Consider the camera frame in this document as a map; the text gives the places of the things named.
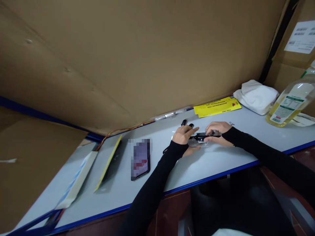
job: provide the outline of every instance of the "electrical wire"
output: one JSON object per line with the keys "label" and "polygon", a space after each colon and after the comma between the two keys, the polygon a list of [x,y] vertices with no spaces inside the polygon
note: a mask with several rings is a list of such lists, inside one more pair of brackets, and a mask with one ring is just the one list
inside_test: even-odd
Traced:
{"label": "electrical wire", "polygon": [[112,133],[115,133],[115,132],[121,132],[121,131],[130,131],[130,130],[133,130],[133,129],[136,129],[136,128],[139,128],[143,125],[147,125],[147,124],[150,124],[150,123],[153,123],[154,121],[148,121],[148,122],[144,122],[142,123],[141,125],[139,126],[136,126],[136,127],[133,127],[133,128],[127,128],[127,129],[117,129],[117,130],[113,130],[113,131],[110,131],[106,136],[105,138],[101,141],[101,143],[99,144],[99,146],[97,147],[97,149],[95,151],[98,151],[101,146],[103,145],[104,141],[112,134]]}

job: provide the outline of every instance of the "barcode label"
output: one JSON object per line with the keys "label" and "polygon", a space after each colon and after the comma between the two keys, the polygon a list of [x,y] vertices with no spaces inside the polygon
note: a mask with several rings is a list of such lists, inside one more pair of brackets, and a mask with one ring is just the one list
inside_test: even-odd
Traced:
{"label": "barcode label", "polygon": [[272,119],[274,122],[277,122],[277,123],[279,123],[281,120],[278,120],[278,119],[276,119],[276,118],[273,118]]}

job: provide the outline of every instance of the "white cloth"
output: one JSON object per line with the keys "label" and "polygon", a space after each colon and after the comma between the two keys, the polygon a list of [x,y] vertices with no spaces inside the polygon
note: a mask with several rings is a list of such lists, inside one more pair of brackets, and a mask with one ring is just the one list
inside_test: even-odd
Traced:
{"label": "white cloth", "polygon": [[315,118],[303,113],[299,113],[290,121],[290,123],[296,126],[306,127],[315,124]]}
{"label": "white cloth", "polygon": [[251,236],[250,234],[233,230],[233,229],[218,229],[212,236]]}
{"label": "white cloth", "polygon": [[250,80],[242,84],[242,88],[234,92],[234,97],[245,107],[259,115],[265,115],[279,95],[274,88]]}

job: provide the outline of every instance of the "blue table edge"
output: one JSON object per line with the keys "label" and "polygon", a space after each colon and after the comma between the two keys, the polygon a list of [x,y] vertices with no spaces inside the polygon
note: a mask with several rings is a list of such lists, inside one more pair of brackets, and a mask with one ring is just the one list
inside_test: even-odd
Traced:
{"label": "blue table edge", "polygon": [[[308,147],[311,147],[311,146],[314,146],[314,145],[315,145],[315,140],[312,141],[312,142],[309,142],[309,143],[306,143],[306,144],[303,144],[303,145],[300,145],[300,146],[288,149],[286,151],[283,151],[283,153],[289,155],[289,154],[292,154],[294,152],[300,151],[302,149],[305,149],[305,148],[308,148]],[[192,182],[190,184],[186,184],[186,185],[183,185],[181,187],[171,189],[169,191],[164,192],[163,195],[166,196],[166,195],[169,195],[169,194],[172,194],[172,193],[176,193],[176,192],[179,192],[181,190],[190,188],[192,186],[195,186],[195,185],[198,185],[198,184],[201,184],[201,183],[204,183],[204,182],[208,182],[210,180],[213,180],[213,179],[216,179],[216,178],[219,178],[219,177],[222,177],[222,176],[225,176],[225,175],[228,175],[228,174],[231,174],[233,172],[237,172],[237,171],[240,171],[240,170],[243,170],[243,169],[246,169],[246,168],[250,168],[250,167],[253,167],[253,166],[256,166],[256,165],[259,165],[259,161],[258,160],[257,161],[253,161],[253,162],[248,163],[248,164],[245,164],[245,165],[242,165],[242,166],[239,166],[239,167],[236,167],[236,168],[233,168],[233,169],[230,169],[230,170],[227,170],[227,171],[224,171],[224,172],[221,172],[219,174],[215,174],[215,175],[209,176],[209,177],[201,179],[201,180],[197,180],[197,181]],[[70,230],[70,229],[72,229],[74,227],[77,227],[77,226],[89,223],[91,221],[98,220],[100,218],[103,218],[103,217],[106,217],[106,216],[109,216],[109,215],[121,212],[123,210],[126,210],[126,209],[130,208],[130,206],[131,206],[131,203],[127,204],[127,205],[124,205],[124,206],[121,206],[121,207],[118,207],[118,208],[115,208],[115,209],[112,209],[112,210],[109,210],[109,211],[106,211],[106,212],[103,212],[103,213],[100,213],[100,214],[97,214],[97,215],[94,215],[94,216],[91,216],[91,217],[88,217],[88,218],[85,218],[85,219],[82,219],[82,220],[79,220],[79,221],[75,221],[73,223],[70,223],[70,224],[67,224],[67,225],[64,225],[64,226],[57,227],[57,228],[54,229],[54,231],[52,231],[52,234],[56,234],[56,233],[60,233],[60,232],[63,232],[63,231],[67,231],[67,230]]]}

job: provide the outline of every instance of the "yellow liquid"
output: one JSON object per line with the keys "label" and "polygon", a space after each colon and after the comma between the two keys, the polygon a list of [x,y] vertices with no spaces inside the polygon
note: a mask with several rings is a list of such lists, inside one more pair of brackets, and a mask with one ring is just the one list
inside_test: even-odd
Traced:
{"label": "yellow liquid", "polygon": [[299,114],[302,111],[304,104],[301,104],[299,107],[299,110],[295,110],[282,124],[279,124],[277,122],[270,120],[271,116],[273,115],[273,113],[275,113],[275,111],[277,110],[277,108],[279,106],[280,106],[280,103],[278,103],[278,102],[276,102],[273,105],[273,107],[271,108],[271,110],[269,111],[269,113],[266,116],[266,122],[275,126],[275,127],[281,128],[281,127],[284,127],[287,123],[289,123],[297,114]]}

